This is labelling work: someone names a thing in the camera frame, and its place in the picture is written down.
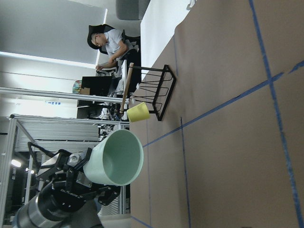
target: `person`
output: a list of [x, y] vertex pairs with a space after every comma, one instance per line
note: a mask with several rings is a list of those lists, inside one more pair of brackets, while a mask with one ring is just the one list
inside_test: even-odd
[[[107, 25], [89, 26], [87, 42], [93, 49], [99, 49], [102, 52], [102, 46], [105, 47], [109, 55], [107, 64], [97, 65], [96, 70], [101, 71], [105, 68], [117, 66], [117, 60], [127, 60], [129, 68], [130, 63], [135, 66], [141, 66], [141, 54], [137, 51], [128, 39], [123, 40], [123, 33], [118, 29], [111, 29], [105, 32]], [[141, 82], [141, 70], [133, 69], [128, 93], [133, 93], [136, 86]]]

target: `equipment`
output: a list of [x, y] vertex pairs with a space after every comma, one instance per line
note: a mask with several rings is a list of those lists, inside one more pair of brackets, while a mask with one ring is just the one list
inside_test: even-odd
[[[40, 167], [32, 146], [51, 159]], [[143, 165], [143, 148], [128, 130], [114, 131], [94, 149], [88, 148], [81, 154], [62, 149], [52, 153], [31, 142], [28, 147], [34, 164], [39, 168], [36, 178], [44, 181], [46, 186], [19, 209], [12, 223], [13, 228], [102, 228], [94, 199], [98, 198], [102, 205], [110, 204], [120, 194], [120, 186], [132, 182]], [[123, 166], [121, 160], [133, 161]], [[123, 175], [118, 166], [123, 169], [130, 166], [132, 172], [127, 171], [128, 177], [123, 177], [121, 184], [112, 184], [113, 177], [116, 180], [118, 175]], [[94, 179], [94, 172], [101, 172], [101, 180], [107, 179], [107, 183], [102, 184], [99, 179], [99, 183], [91, 182], [86, 174]]]

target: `wooden handle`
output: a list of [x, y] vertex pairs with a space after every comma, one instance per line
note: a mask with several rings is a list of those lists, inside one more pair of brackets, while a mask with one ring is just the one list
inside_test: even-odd
[[129, 90], [129, 84], [130, 84], [130, 81], [131, 81], [131, 76], [132, 76], [132, 71], [133, 71], [132, 67], [133, 66], [134, 66], [134, 63], [130, 63], [128, 74], [127, 74], [127, 81], [125, 83], [125, 90], [124, 90], [124, 93], [123, 93], [123, 101], [122, 101], [122, 104], [120, 106], [120, 114], [124, 113], [124, 103], [125, 103], [125, 100], [128, 96], [128, 90]]

